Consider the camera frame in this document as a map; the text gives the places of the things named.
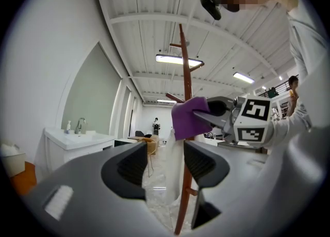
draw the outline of white sleeve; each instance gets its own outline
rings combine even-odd
[[[308,0],[299,0],[298,7],[288,13],[290,49],[295,59],[299,82],[313,72],[327,53],[329,39],[319,16]],[[270,122],[264,147],[288,143],[296,134],[311,127],[307,111],[300,98],[292,116]]]

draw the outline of railing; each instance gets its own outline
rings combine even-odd
[[[289,86],[289,81],[285,81],[275,87],[274,89],[270,89],[262,94],[259,94],[259,96],[266,97],[266,98],[273,98],[275,96],[279,96],[282,93],[285,93],[287,91],[291,90]]]

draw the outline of soap dispenser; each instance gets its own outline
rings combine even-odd
[[[65,130],[65,133],[69,134],[71,129],[71,121],[68,121],[67,129]]]

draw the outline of white sink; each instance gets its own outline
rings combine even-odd
[[[114,137],[101,133],[67,134],[64,130],[45,128],[45,135],[64,150],[105,143],[114,140]]]

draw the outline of person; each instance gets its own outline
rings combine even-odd
[[[160,129],[160,123],[158,121],[158,118],[155,118],[154,122],[153,122],[153,128],[154,128],[154,135],[158,135],[159,133],[159,129]]]
[[[260,5],[268,0],[221,0],[223,4]],[[325,60],[329,61],[329,38],[308,0],[274,0],[287,11],[289,21],[290,50],[294,57],[302,83]],[[288,143],[296,134],[308,130],[311,121],[300,99],[290,117],[280,121],[270,121],[264,147],[272,147],[281,142]]]
[[[291,90],[290,90],[290,97],[288,100],[287,117],[289,117],[293,114],[295,107],[297,105],[298,94],[296,92],[296,89],[298,87],[298,78],[296,76],[291,76],[289,78],[289,86],[290,86]]]

